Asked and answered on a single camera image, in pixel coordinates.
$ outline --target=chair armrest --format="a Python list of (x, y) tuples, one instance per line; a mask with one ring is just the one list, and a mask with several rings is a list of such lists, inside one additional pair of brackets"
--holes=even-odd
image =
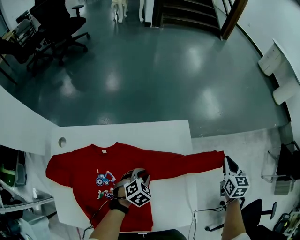
[(80, 9), (80, 8), (83, 8), (83, 7), (84, 7), (84, 5), (77, 5), (75, 7), (72, 7), (72, 9)]
[(75, 7), (72, 7), (72, 9), (75, 9), (76, 10), (76, 16), (77, 17), (80, 17), (80, 14), (79, 14), (79, 9), (84, 7), (84, 5), (77, 5)]

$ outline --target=stair step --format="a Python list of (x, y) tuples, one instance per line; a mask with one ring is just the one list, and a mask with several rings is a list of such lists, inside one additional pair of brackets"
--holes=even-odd
[(181, 18), (181, 17), (173, 17), (173, 16), (163, 15), (163, 22), (164, 22), (164, 25), (166, 25), (166, 24), (176, 24), (176, 25), (184, 25), (184, 26), (193, 27), (193, 28), (200, 28), (200, 29), (203, 29), (203, 30), (213, 32), (218, 37), (220, 36), (219, 27), (216, 27), (214, 25), (211, 25), (211, 24), (208, 24), (208, 23), (205, 23), (205, 22), (201, 22), (201, 21), (196, 21), (196, 20), (191, 20), (191, 19)]
[(199, 3), (195, 0), (164, 0), (164, 5), (193, 9), (195, 11), (199, 11), (209, 15), (216, 15), (213, 6)]
[(178, 7), (165, 4), (163, 8), (163, 13), (166, 16), (189, 19), (191, 21), (202, 22), (208, 25), (218, 27), (218, 20), (215, 16), (187, 7)]

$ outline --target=shiny floor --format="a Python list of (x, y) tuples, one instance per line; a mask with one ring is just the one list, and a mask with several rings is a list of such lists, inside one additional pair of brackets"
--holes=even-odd
[(32, 110), (59, 126), (188, 119), (192, 137), (273, 128), (287, 123), (272, 99), (274, 86), (257, 66), (260, 59), (235, 29), (229, 40), (185, 27), (146, 28), (138, 21), (138, 0), (128, 17), (113, 21), (110, 0), (67, 0), (84, 4), (79, 31), (91, 40), (73, 47), (65, 66), (42, 62), (32, 78), (25, 65), (7, 56), (0, 84)]

